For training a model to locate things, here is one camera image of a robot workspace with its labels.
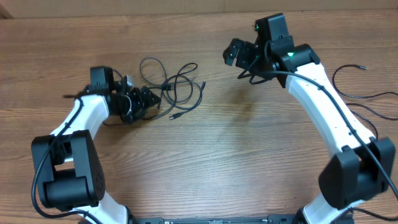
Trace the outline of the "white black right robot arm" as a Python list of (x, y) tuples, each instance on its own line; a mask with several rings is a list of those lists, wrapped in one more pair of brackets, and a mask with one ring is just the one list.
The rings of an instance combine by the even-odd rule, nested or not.
[(255, 42), (233, 39), (224, 62), (242, 69), (251, 84), (277, 79), (313, 121), (330, 161), (319, 175), (320, 194), (294, 215), (269, 215), (267, 223), (352, 223), (359, 206), (387, 190), (396, 149), (361, 124), (330, 83), (320, 58), (308, 44), (295, 45), (285, 16), (254, 23)]

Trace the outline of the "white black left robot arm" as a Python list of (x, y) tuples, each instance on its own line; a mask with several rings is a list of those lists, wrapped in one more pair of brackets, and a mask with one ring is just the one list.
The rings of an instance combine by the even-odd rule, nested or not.
[(92, 67), (91, 83), (73, 96), (73, 109), (63, 123), (32, 141), (31, 200), (45, 218), (81, 215), (88, 223), (137, 222), (130, 209), (107, 193), (94, 138), (110, 116), (132, 124), (161, 99), (146, 86), (135, 87), (127, 75), (115, 81), (114, 73), (111, 67)]

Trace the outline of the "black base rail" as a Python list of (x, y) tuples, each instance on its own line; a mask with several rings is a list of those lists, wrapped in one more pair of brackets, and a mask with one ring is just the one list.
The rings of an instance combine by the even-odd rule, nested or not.
[(293, 224), (295, 215), (268, 215), (267, 217), (241, 218), (140, 218), (138, 224)]

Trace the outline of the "brown cardboard backdrop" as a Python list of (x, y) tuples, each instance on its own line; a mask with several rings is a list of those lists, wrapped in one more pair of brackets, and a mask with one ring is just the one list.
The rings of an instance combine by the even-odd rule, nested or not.
[(1, 18), (396, 8), (397, 0), (1, 0)]

